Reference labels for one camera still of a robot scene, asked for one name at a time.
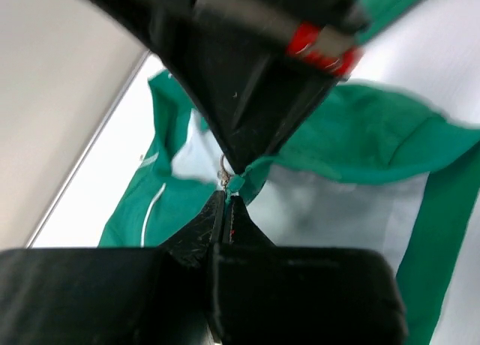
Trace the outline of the green zip jacket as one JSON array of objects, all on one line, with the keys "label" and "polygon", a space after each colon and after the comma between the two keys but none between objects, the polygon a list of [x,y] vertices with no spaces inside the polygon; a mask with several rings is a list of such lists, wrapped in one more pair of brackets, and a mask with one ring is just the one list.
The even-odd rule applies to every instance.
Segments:
[{"label": "green zip jacket", "polygon": [[151,145],[99,245],[160,246],[222,191],[225,206],[243,199],[274,245],[381,254],[405,310],[402,344],[429,344],[479,207],[479,128],[445,110],[465,69],[439,54],[458,48],[458,12],[454,0],[361,3],[369,25],[348,77],[276,153],[242,172],[161,61],[148,82]]}]

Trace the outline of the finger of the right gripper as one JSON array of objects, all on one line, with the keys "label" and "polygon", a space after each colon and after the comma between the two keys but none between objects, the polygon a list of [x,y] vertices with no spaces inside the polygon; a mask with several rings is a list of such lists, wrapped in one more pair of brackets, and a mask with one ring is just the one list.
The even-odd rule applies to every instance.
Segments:
[{"label": "finger of the right gripper", "polygon": [[237,173],[276,153],[359,60],[361,0],[89,0],[157,55]]}]

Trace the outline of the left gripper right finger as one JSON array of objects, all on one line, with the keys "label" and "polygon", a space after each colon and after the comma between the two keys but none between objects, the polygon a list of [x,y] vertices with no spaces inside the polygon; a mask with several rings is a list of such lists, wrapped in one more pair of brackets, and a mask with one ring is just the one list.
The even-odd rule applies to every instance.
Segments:
[{"label": "left gripper right finger", "polygon": [[208,252],[209,319],[223,344],[402,344],[404,305],[373,250],[280,247],[232,197]]}]

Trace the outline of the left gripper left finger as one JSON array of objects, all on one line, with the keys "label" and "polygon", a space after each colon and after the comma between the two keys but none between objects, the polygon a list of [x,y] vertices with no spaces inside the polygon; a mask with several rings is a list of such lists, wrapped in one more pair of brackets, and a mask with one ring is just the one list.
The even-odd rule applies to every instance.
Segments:
[{"label": "left gripper left finger", "polygon": [[221,344],[206,256],[225,208],[215,191],[157,247],[1,252],[3,344]]}]

